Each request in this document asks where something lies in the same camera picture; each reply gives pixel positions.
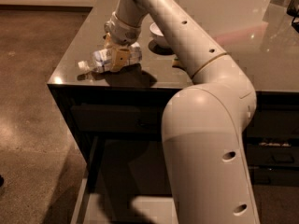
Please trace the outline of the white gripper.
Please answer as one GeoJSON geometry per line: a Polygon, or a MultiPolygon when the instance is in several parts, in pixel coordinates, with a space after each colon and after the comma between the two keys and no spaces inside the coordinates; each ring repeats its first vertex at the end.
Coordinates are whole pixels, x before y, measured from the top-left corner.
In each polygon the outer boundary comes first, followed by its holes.
{"type": "MultiPolygon", "coordinates": [[[[110,49],[115,44],[122,46],[130,46],[134,44],[140,33],[140,27],[134,27],[126,24],[117,17],[115,12],[112,13],[110,20],[104,25],[105,35],[104,48],[110,49]]],[[[130,57],[128,48],[112,48],[111,49],[111,72],[119,72],[127,63],[130,57]]]]}

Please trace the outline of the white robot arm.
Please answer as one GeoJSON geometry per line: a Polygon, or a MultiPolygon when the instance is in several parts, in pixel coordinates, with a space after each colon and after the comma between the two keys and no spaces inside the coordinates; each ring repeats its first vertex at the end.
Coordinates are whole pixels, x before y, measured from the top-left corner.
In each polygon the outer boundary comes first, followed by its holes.
{"type": "Polygon", "coordinates": [[[192,81],[162,118],[178,224],[260,224],[242,142],[256,109],[252,83],[174,0],[119,0],[105,25],[113,46],[136,42],[146,15],[192,81]]]}

